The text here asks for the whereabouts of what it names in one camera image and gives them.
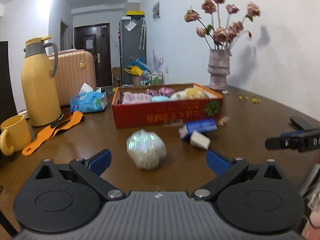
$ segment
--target eraser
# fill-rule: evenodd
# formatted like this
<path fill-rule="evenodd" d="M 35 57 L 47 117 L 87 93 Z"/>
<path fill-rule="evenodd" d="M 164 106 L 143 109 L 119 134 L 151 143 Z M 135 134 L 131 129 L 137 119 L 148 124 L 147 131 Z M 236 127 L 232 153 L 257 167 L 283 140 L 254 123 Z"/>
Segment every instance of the eraser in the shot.
<path fill-rule="evenodd" d="M 179 134 L 181 139 L 188 140 L 193 131 L 204 133 L 216 129 L 217 125 L 214 119 L 204 119 L 184 123 L 183 126 L 179 129 Z"/>
<path fill-rule="evenodd" d="M 203 134 L 193 131 L 192 135 L 190 137 L 190 144 L 195 147 L 199 147 L 202 149 L 208 149 L 210 145 L 210 139 L 207 136 L 204 136 Z"/>

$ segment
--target brown tabletop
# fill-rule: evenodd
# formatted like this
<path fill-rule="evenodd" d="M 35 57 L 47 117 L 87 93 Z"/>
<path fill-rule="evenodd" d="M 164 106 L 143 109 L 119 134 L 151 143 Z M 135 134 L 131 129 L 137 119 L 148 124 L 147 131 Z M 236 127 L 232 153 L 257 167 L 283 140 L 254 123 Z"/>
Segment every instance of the brown tabletop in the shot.
<path fill-rule="evenodd" d="M 278 136 L 290 131 L 289 116 L 300 115 L 315 127 L 320 123 L 287 106 L 257 96 L 261 104 L 251 102 L 252 93 L 229 87 L 230 95 L 224 96 L 223 114 L 230 117 L 225 127 L 211 132 L 211 148 L 229 158 L 243 157 L 252 164 L 261 164 L 267 159 L 275 159 L 288 178 L 299 188 L 307 176 L 317 152 L 299 154 L 297 151 L 267 151 L 264 142 L 267 137 Z M 239 100 L 238 96 L 248 96 L 249 100 Z M 30 156 L 16 152 L 12 156 L 0 158 L 0 209 L 18 229 L 12 212 L 15 196 L 36 168 L 45 158 L 55 163 L 68 163 L 70 160 L 89 158 L 104 148 L 112 152 L 112 164 L 102 174 L 102 178 L 125 193 L 130 190 L 166 191 L 185 190 L 191 194 L 195 189 L 214 179 L 216 175 L 206 166 L 205 151 L 194 149 L 187 141 L 179 138 L 177 127 L 147 126 L 162 138 L 167 148 L 167 157 L 153 171 L 138 170 L 126 150 L 127 138 L 142 127 L 117 130 L 109 105 L 102 113 L 86 114 L 77 126 L 61 133 L 41 145 Z M 0 239 L 10 239 L 0 227 Z"/>

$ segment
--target vase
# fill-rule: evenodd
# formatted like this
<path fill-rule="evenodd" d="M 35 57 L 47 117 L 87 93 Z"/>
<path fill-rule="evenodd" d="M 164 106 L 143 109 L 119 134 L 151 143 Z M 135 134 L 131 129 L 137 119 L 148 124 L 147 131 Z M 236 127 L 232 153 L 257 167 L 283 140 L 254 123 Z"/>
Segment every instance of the vase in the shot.
<path fill-rule="evenodd" d="M 210 49 L 208 72 L 210 73 L 210 89 L 225 90 L 227 75 L 230 74 L 230 54 L 228 50 Z"/>

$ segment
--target red cardboard box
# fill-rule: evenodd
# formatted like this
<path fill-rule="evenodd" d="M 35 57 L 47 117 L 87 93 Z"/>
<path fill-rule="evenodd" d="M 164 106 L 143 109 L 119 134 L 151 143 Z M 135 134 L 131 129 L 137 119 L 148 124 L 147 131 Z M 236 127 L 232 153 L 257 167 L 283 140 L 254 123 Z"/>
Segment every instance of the red cardboard box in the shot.
<path fill-rule="evenodd" d="M 124 92 L 144 93 L 146 88 L 159 90 L 161 87 L 173 88 L 176 92 L 191 87 L 205 90 L 209 98 L 197 100 L 169 101 L 148 104 L 122 105 Z M 166 124 L 172 121 L 183 122 L 206 118 L 219 118 L 222 112 L 222 96 L 209 88 L 198 84 L 173 84 L 144 87 L 117 88 L 113 100 L 112 110 L 116 127 L 127 128 L 142 125 Z"/>

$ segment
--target gray gripper base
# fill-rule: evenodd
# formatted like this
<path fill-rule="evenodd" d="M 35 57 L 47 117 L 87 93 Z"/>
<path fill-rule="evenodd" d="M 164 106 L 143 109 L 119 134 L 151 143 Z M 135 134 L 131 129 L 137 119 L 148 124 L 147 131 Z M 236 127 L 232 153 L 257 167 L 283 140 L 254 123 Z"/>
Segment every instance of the gray gripper base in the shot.
<path fill-rule="evenodd" d="M 86 226 L 64 234 L 43 235 L 23 230 L 15 240 L 303 240 L 294 231 L 258 236 L 224 222 L 209 202 L 186 192 L 133 191 L 110 201 Z"/>

